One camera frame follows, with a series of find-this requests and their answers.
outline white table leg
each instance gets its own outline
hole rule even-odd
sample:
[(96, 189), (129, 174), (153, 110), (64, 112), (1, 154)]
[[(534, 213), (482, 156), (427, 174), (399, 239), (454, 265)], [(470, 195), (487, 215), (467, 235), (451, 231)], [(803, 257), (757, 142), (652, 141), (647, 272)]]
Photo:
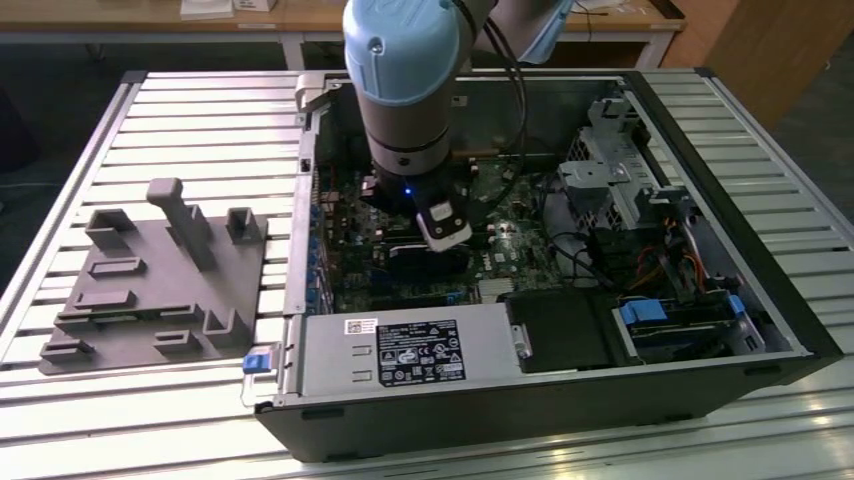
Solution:
[(652, 38), (640, 52), (640, 57), (638, 57), (635, 68), (648, 70), (660, 66), (674, 34), (672, 31), (652, 34)]
[(305, 59), (303, 57), (305, 36), (303, 32), (283, 33), (280, 41), (288, 70), (305, 70)]

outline black cable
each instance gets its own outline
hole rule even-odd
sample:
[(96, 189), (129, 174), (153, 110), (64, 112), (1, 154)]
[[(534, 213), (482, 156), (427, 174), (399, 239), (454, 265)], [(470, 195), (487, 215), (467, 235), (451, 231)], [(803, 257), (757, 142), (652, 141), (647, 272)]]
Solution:
[(582, 232), (560, 232), (556, 235), (551, 236), (551, 241), (554, 242), (560, 237), (572, 237), (575, 240), (586, 242), (590, 240), (590, 237)]
[[(471, 25), (474, 25), (474, 17), (471, 15), (471, 11), (468, 10), (468, 7), (462, 2), (462, 0), (452, 0), (452, 2), (454, 2), (454, 5), (456, 6), (456, 9), (460, 11), (460, 14), (466, 18), (466, 22), (468, 22), (468, 25), (471, 27)], [(522, 176), (522, 171), (524, 169), (524, 160), (526, 160), (524, 137), (527, 134), (527, 120), (528, 120), (527, 89), (524, 85), (524, 77), (522, 76), (522, 68), (519, 67), (519, 62), (512, 52), (512, 48), (510, 47), (510, 42), (507, 41), (507, 37), (504, 36), (504, 33), (500, 31), (500, 28), (498, 27), (498, 25), (495, 24), (495, 21), (491, 18), (487, 18), (486, 20), (486, 24), (483, 26), (483, 32), (486, 33), (487, 39), (490, 40), (490, 44), (492, 45), (492, 49), (495, 50), (495, 53), (502, 59), (504, 72), (507, 73), (507, 78), (510, 79), (511, 86), (514, 87), (516, 105), (519, 107), (519, 116), (520, 116), (519, 130), (516, 131), (514, 140), (504, 146), (502, 151), (506, 153), (507, 151), (510, 151), (514, 145), (518, 145), (519, 163), (518, 163), (516, 170), (514, 172), (514, 176), (507, 182), (507, 185), (504, 186), (498, 196), (492, 200), (476, 203), (476, 206), (479, 208), (484, 207), (484, 211), (470, 212), (470, 217), (476, 219), (476, 221), (486, 220), (486, 217), (488, 217), (488, 215), (492, 213), (495, 208), (500, 205), (500, 203), (504, 201), (504, 199), (510, 195), (510, 192), (516, 186), (516, 183)]]
[(602, 273), (599, 270), (596, 270), (592, 265), (590, 265), (587, 262), (583, 262), (582, 260), (578, 259), (578, 257), (575, 257), (570, 252), (567, 252), (560, 245), (558, 245), (556, 243), (551, 243), (551, 246), (555, 247), (555, 251), (563, 255), (563, 257), (570, 260), (574, 265), (580, 266), (584, 270), (587, 270), (590, 272), (590, 274), (594, 276), (594, 278), (599, 281), (599, 283), (602, 284), (602, 286), (604, 288), (607, 288), (608, 290), (615, 290), (619, 291), (622, 290), (622, 288), (616, 285), (616, 283), (604, 275), (604, 273)]
[[(522, 75), (522, 67), (519, 66), (519, 60), (516, 58), (516, 54), (512, 51), (510, 42), (507, 41), (507, 37), (504, 36), (504, 32), (502, 32), (502, 29), (499, 28), (498, 24), (491, 18), (487, 18), (486, 20), (484, 31), (487, 33), (487, 36), (490, 35), (490, 33), (492, 33), (495, 37), (498, 37), (498, 43), (500, 43), (500, 46), (503, 48), (503, 54), (499, 54), (499, 55), (504, 57), (506, 59), (504, 62), (510, 64), (510, 67), (512, 67), (512, 70), (516, 74), (516, 79), (519, 82), (516, 88), (518, 88), (519, 98), (522, 100), (522, 106), (520, 106), (522, 118), (519, 120), (519, 129), (516, 131), (516, 137), (514, 141), (510, 142), (508, 144), (508, 147), (511, 147), (516, 142), (526, 141), (527, 126), (528, 126), (528, 94), (527, 94), (528, 89), (524, 83), (524, 76)], [(520, 156), (524, 156), (523, 144), (520, 145), (519, 149), (522, 151)]]
[(587, 7), (584, 5), (580, 4), (580, 2), (576, 2), (575, 5), (578, 5), (579, 7), (582, 7), (584, 9), (583, 15), (584, 17), (587, 17), (587, 43), (592, 42), (592, 22), (590, 21), (590, 17), (591, 16), (598, 16), (598, 17), (607, 17), (607, 13), (590, 13), (590, 10), (587, 9)]
[(516, 56), (512, 52), (512, 48), (510, 46), (510, 42), (507, 41), (507, 37), (504, 36), (500, 28), (492, 21), (492, 19), (487, 19), (486, 25), (483, 27), (483, 31), (486, 33), (487, 39), (492, 45), (492, 49), (502, 57), (504, 63), (504, 71), (507, 72), (507, 77), (510, 78), (511, 83), (514, 84), (514, 88), (516, 90), (516, 100), (519, 105), (519, 129), (516, 131), (516, 135), (514, 140), (504, 147), (504, 152), (507, 152), (514, 145), (518, 148), (518, 156), (519, 162), (514, 171), (514, 176), (504, 185), (498, 196), (486, 202), (486, 212), (483, 213), (483, 218), (486, 218), (490, 213), (498, 208), (500, 203), (504, 201), (510, 192), (519, 182), (519, 178), (522, 177), (522, 171), (524, 169), (526, 162), (526, 136), (527, 136), (527, 122), (528, 122), (528, 101), (527, 101), (527, 87), (524, 84), (524, 77), (522, 75), (522, 68), (519, 67), (519, 62), (516, 60)]

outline blue latch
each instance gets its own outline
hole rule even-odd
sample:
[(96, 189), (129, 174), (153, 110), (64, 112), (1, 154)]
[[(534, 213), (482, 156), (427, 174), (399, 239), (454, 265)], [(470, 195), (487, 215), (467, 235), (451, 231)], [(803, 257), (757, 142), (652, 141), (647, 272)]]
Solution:
[(631, 325), (635, 322), (662, 322), (667, 320), (664, 307), (658, 300), (631, 300), (619, 308), (619, 314), (626, 325)]
[(740, 317), (746, 312), (744, 302), (742, 302), (742, 299), (738, 295), (730, 295), (727, 300), (730, 301), (730, 307), (732, 308), (735, 317)]
[(243, 357), (243, 373), (252, 375), (256, 373), (268, 373), (271, 371), (272, 354), (251, 353)]

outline power supply label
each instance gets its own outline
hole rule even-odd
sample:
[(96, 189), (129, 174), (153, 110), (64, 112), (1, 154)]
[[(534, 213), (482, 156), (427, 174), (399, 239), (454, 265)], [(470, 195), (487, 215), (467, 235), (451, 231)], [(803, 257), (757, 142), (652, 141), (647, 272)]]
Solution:
[(456, 320), (378, 325), (376, 346), (383, 387), (466, 380)]

